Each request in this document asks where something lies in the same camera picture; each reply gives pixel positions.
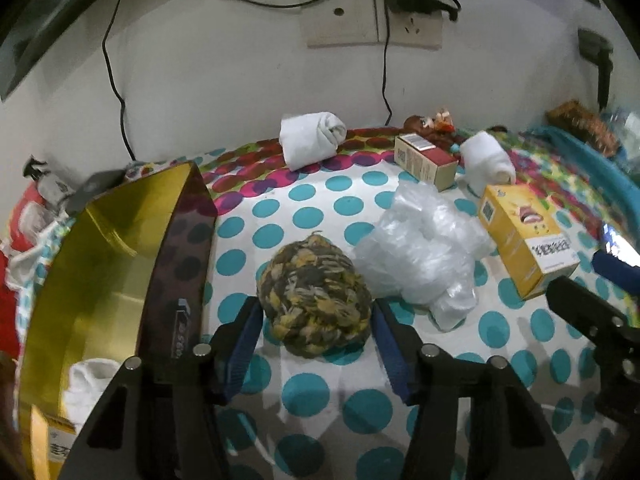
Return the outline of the clear plastic bag bundle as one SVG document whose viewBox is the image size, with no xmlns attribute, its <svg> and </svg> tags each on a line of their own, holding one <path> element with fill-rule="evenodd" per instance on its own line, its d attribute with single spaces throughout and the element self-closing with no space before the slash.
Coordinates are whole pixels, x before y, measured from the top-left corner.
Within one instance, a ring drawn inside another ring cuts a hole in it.
<svg viewBox="0 0 640 480">
<path fill-rule="evenodd" d="M 480 220 L 434 185 L 402 181 L 352 261 L 373 296 L 400 297 L 449 332 L 478 305 L 475 263 L 495 249 Z"/>
</svg>

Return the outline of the brown monkey figurine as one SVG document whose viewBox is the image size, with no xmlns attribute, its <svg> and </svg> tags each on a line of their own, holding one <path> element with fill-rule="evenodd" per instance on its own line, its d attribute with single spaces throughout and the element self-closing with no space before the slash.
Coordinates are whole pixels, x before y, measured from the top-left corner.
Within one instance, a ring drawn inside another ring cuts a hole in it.
<svg viewBox="0 0 640 480">
<path fill-rule="evenodd" d="M 436 148 L 450 154 L 459 151 L 459 136 L 449 110 L 442 108 L 433 116 L 412 115 L 404 122 L 404 131 L 422 136 Z"/>
</svg>

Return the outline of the black clamp mount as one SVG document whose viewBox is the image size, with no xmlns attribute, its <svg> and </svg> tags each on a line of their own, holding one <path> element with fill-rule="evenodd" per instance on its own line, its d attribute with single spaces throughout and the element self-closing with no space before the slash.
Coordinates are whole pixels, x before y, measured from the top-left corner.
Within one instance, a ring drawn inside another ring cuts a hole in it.
<svg viewBox="0 0 640 480">
<path fill-rule="evenodd" d="M 580 56 L 598 69 L 598 107 L 599 110 L 605 110 L 611 88 L 613 46 L 606 38 L 590 29 L 580 28 L 577 35 Z"/>
</svg>

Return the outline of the black spray bottle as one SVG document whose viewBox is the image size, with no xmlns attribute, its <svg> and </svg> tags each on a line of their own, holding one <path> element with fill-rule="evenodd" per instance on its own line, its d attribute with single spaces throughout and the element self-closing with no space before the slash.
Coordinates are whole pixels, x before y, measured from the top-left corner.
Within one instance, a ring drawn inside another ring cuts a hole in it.
<svg viewBox="0 0 640 480">
<path fill-rule="evenodd" d="M 47 162 L 40 162 L 30 156 L 23 168 L 23 176 L 31 178 L 40 196 L 53 208 L 58 208 L 64 200 L 75 193 L 75 189 L 60 177 Z"/>
</svg>

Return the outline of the yellow grey knitted ball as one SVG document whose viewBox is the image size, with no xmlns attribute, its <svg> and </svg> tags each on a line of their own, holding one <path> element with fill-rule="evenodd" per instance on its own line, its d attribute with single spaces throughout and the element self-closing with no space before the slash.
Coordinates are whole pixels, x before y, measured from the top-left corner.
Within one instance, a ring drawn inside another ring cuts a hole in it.
<svg viewBox="0 0 640 480">
<path fill-rule="evenodd" d="M 361 346 L 370 336 L 370 290 L 352 260 L 317 232 L 281 247 L 256 292 L 271 336 L 296 356 Z"/>
</svg>

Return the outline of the gold rectangular tin tray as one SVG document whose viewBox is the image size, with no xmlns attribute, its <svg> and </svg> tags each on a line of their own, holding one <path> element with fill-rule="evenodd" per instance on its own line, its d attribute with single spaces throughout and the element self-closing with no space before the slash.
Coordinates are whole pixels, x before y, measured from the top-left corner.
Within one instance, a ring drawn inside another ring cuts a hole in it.
<svg viewBox="0 0 640 480">
<path fill-rule="evenodd" d="M 65 479 L 220 479 L 214 358 L 197 354 L 216 207 L 184 164 L 116 186 L 75 218 L 38 290 L 17 378 L 32 415 L 62 411 L 73 364 L 117 364 L 70 449 Z"/>
</svg>

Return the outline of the orange box in tray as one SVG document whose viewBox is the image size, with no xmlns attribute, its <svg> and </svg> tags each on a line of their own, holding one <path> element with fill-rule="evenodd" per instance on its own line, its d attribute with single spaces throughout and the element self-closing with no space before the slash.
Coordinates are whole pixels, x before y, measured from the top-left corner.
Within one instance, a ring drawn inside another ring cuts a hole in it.
<svg viewBox="0 0 640 480">
<path fill-rule="evenodd" d="M 32 406 L 30 444 L 36 480 L 56 480 L 76 439 L 75 426 Z"/>
</svg>

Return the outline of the brown snack bag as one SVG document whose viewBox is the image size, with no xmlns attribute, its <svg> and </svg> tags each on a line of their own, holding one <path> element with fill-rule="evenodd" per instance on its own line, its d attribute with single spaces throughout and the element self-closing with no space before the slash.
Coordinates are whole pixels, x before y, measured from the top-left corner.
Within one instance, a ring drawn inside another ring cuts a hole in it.
<svg viewBox="0 0 640 480">
<path fill-rule="evenodd" d="M 620 142 L 606 123 L 577 100 L 569 100 L 546 111 L 547 122 L 570 133 L 606 158 L 614 157 Z"/>
</svg>

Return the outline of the white wall socket plate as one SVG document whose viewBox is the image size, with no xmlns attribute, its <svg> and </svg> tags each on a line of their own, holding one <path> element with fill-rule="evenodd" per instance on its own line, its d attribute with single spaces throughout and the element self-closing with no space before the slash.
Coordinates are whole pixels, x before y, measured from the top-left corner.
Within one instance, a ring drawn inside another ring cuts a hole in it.
<svg viewBox="0 0 640 480">
<path fill-rule="evenodd" d="M 384 0 L 322 0 L 300 9 L 299 26 L 308 48 L 384 44 Z M 393 13 L 390 45 L 426 50 L 442 47 L 442 12 Z"/>
</svg>

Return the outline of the smartphone lit screen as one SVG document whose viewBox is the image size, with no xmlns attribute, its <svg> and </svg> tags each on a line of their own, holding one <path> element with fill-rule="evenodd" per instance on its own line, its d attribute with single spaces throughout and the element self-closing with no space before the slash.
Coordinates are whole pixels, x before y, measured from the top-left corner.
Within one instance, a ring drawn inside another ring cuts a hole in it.
<svg viewBox="0 0 640 480">
<path fill-rule="evenodd" d="M 640 266 L 640 255 L 612 224 L 603 223 L 600 229 L 600 245 L 608 255 L 617 258 L 628 266 Z"/>
</svg>

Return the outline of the black set-top box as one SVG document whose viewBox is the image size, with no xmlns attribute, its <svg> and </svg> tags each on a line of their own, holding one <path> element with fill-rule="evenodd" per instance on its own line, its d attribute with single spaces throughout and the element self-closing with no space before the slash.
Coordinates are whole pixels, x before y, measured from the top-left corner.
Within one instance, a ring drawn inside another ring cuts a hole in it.
<svg viewBox="0 0 640 480">
<path fill-rule="evenodd" d="M 125 170 L 119 169 L 97 172 L 88 177 L 66 202 L 66 214 L 70 217 L 79 214 L 92 200 L 121 185 L 125 180 L 125 174 Z"/>
</svg>

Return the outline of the yellow medicine box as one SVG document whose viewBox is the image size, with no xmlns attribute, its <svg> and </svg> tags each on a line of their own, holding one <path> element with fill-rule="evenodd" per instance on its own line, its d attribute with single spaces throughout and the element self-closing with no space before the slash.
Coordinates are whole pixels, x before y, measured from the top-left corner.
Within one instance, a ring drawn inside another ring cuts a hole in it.
<svg viewBox="0 0 640 480">
<path fill-rule="evenodd" d="M 552 280 L 578 267 L 570 238 L 525 184 L 486 186 L 478 218 L 523 299 L 542 294 Z"/>
</svg>

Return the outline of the white sock in tray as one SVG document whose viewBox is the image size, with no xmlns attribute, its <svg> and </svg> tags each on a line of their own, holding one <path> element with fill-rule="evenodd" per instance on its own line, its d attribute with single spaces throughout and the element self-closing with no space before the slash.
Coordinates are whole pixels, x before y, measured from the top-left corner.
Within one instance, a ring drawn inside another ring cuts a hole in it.
<svg viewBox="0 0 640 480">
<path fill-rule="evenodd" d="M 80 361 L 70 367 L 62 403 L 65 417 L 74 425 L 76 434 L 81 432 L 119 367 L 117 361 L 100 358 Z"/>
</svg>

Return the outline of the white sock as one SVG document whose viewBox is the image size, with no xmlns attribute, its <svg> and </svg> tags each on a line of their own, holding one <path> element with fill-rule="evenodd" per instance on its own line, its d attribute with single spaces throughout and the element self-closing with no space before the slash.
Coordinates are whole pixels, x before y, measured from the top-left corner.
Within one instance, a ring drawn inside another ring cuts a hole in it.
<svg viewBox="0 0 640 480">
<path fill-rule="evenodd" d="M 494 136 L 480 131 L 460 145 L 468 187 L 482 196 L 487 185 L 514 184 L 515 168 L 508 153 Z"/>
<path fill-rule="evenodd" d="M 119 367 L 117 361 L 100 358 L 80 361 L 70 367 L 62 403 L 65 417 L 74 425 L 76 434 L 81 432 Z"/>
<path fill-rule="evenodd" d="M 283 117 L 279 142 L 285 165 L 296 171 L 334 156 L 346 134 L 344 122 L 330 112 Z"/>
</svg>

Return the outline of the red beige small box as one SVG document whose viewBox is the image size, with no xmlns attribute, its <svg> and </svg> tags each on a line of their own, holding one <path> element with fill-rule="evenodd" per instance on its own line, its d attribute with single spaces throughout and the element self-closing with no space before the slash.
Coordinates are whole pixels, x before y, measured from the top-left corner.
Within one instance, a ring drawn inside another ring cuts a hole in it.
<svg viewBox="0 0 640 480">
<path fill-rule="evenodd" d="M 417 133 L 396 136 L 394 161 L 410 176 L 431 183 L 439 192 L 454 185 L 457 159 Z"/>
</svg>

